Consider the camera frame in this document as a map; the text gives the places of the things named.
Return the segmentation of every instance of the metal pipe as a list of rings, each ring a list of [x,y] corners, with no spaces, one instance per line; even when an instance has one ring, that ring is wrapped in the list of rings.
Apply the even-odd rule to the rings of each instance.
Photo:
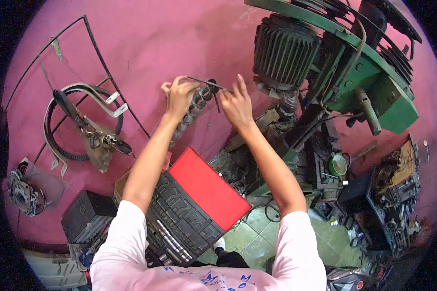
[[[372,135],[379,135],[379,133],[382,131],[382,128],[380,127],[379,119],[372,108],[372,104],[370,103],[370,99],[366,92],[364,92],[361,87],[358,87],[355,89],[355,97],[359,103],[359,106],[361,107],[362,112],[364,112],[364,116],[369,124]]]

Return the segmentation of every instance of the socket set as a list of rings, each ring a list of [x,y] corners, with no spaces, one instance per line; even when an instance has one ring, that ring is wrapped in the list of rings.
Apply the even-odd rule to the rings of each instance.
[[[147,242],[162,265],[188,267],[225,233],[168,172],[160,176],[146,216]]]

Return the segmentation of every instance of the metal bracket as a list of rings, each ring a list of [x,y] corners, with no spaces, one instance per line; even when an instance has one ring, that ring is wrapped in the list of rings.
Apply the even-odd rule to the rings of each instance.
[[[52,148],[52,146],[50,145],[50,143],[48,142],[48,139],[47,139],[47,128],[46,128],[45,123],[47,121],[48,109],[50,108],[50,104],[52,104],[52,102],[53,102],[53,98],[52,98],[52,100],[50,100],[50,103],[48,104],[47,110],[46,110],[45,115],[44,115],[44,128],[43,128],[43,130],[44,130],[44,139],[45,139],[45,143],[47,144],[48,148],[52,151],[52,154],[55,157],[55,160],[53,160],[50,169],[53,170],[54,168],[56,168],[58,166],[58,163],[59,163],[59,160],[60,160],[63,163],[63,167],[61,167],[61,170],[60,170],[61,177],[63,177],[65,175],[65,172],[68,169],[68,164],[65,162],[64,157],[57,150]]]
[[[93,86],[85,84],[85,83],[74,83],[71,85],[68,85],[62,89],[63,92],[68,93],[71,91],[81,91],[86,93],[87,95],[91,96],[92,99],[94,99],[97,104],[99,104],[100,107],[111,117],[117,118],[121,114],[123,114],[126,110],[128,110],[128,103],[123,104],[115,111],[112,111],[108,109],[104,103],[110,104],[113,102],[118,96],[120,96],[120,93],[115,92],[112,94],[107,100],[105,100],[100,94],[94,89]]]

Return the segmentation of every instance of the electrical cable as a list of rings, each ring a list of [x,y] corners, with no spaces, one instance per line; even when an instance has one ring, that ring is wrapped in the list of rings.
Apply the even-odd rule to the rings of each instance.
[[[248,219],[248,217],[249,217],[249,215],[251,214],[251,212],[252,212],[253,210],[256,210],[256,209],[258,209],[258,208],[262,208],[262,207],[265,207],[265,209],[264,209],[264,214],[266,215],[267,219],[268,219],[270,222],[275,222],[275,223],[280,222],[280,221],[281,221],[281,213],[280,213],[280,210],[279,210],[277,207],[271,205],[271,204],[270,204],[271,201],[272,201],[272,200],[270,200],[268,203],[258,204],[258,205],[256,205],[256,206],[252,207],[251,210],[248,211],[248,213],[246,213],[245,216],[243,216],[243,218],[241,218],[239,221],[237,221],[237,223],[233,224],[233,226],[232,226],[229,230],[234,230],[234,229],[237,228],[237,227],[238,227],[242,222],[246,223],[246,222],[247,222],[247,219]],[[273,208],[273,209],[278,213],[278,214],[276,215],[276,217],[278,218],[278,220],[274,220],[274,219],[270,218],[269,214],[267,213],[267,210],[269,209],[269,207]]]

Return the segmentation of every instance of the green floor tile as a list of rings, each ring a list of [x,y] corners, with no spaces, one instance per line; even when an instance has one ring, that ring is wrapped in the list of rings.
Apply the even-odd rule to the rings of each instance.
[[[237,228],[230,230],[225,234],[225,249],[227,251],[241,252],[257,236],[258,233],[255,230],[242,222]]]
[[[326,265],[336,266],[341,256],[335,252],[320,236],[316,235],[315,237],[317,239],[317,251],[320,259],[322,259]]]
[[[241,255],[252,269],[265,271],[266,262],[275,256],[275,247],[262,236],[257,236],[242,252]]]
[[[280,226],[280,223],[271,222],[260,233],[260,235],[266,241],[270,242],[270,244],[273,245],[274,247],[277,246],[277,236],[278,236],[279,226]]]
[[[347,246],[344,252],[341,254],[340,260],[337,263],[337,267],[360,267],[361,260],[359,257],[361,256],[360,248],[352,248]]]
[[[329,226],[333,228],[332,235],[327,241],[328,245],[340,255],[343,254],[347,246],[350,245],[348,233],[343,226]]]
[[[257,208],[249,214],[246,220],[246,223],[251,226],[251,228],[257,233],[260,233],[270,222],[266,217],[264,211],[265,207]],[[267,214],[270,218],[274,219],[277,212],[273,208],[269,207],[267,210]]]
[[[331,226],[328,221],[311,219],[311,225],[314,229],[314,232],[327,242],[335,233],[335,227]]]
[[[212,248],[205,251],[199,258],[198,261],[204,264],[214,264],[217,262],[217,257],[214,254]]]

